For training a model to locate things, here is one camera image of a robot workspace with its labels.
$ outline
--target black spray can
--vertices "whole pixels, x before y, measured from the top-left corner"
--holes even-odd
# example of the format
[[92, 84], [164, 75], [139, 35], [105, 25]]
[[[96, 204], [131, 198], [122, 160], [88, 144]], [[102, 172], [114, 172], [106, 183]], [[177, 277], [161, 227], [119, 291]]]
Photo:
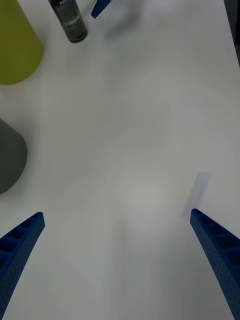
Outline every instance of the black spray can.
[[88, 35], [76, 0], [49, 0], [70, 42], [76, 44]]

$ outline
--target yellow bottle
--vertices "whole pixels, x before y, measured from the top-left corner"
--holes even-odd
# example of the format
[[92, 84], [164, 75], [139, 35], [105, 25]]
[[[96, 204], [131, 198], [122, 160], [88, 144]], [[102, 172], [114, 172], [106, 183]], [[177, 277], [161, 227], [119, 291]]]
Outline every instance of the yellow bottle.
[[0, 84], [30, 76], [43, 57], [43, 46], [17, 0], [0, 0]]

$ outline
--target white table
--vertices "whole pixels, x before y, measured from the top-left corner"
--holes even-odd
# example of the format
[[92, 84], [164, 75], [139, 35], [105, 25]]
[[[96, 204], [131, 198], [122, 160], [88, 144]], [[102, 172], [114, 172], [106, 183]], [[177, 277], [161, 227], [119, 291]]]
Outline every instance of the white table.
[[240, 72], [223, 0], [116, 1], [68, 42], [46, 1], [21, 0], [45, 52], [0, 87], [26, 168], [0, 196], [0, 235], [46, 227], [4, 320], [232, 320], [184, 208], [240, 237]]

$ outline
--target spray can label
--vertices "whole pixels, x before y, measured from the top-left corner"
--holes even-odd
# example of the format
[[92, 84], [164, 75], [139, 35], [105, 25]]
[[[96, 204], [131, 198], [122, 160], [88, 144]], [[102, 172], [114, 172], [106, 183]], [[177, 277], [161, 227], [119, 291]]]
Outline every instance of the spray can label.
[[77, 43], [88, 34], [76, 0], [49, 0], [69, 41]]

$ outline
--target gray container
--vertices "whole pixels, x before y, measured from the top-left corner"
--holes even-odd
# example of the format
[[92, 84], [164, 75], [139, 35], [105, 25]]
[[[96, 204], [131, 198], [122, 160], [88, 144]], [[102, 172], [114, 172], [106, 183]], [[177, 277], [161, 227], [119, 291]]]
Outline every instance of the gray container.
[[0, 119], [0, 194], [18, 181], [27, 157], [28, 150], [24, 138]]

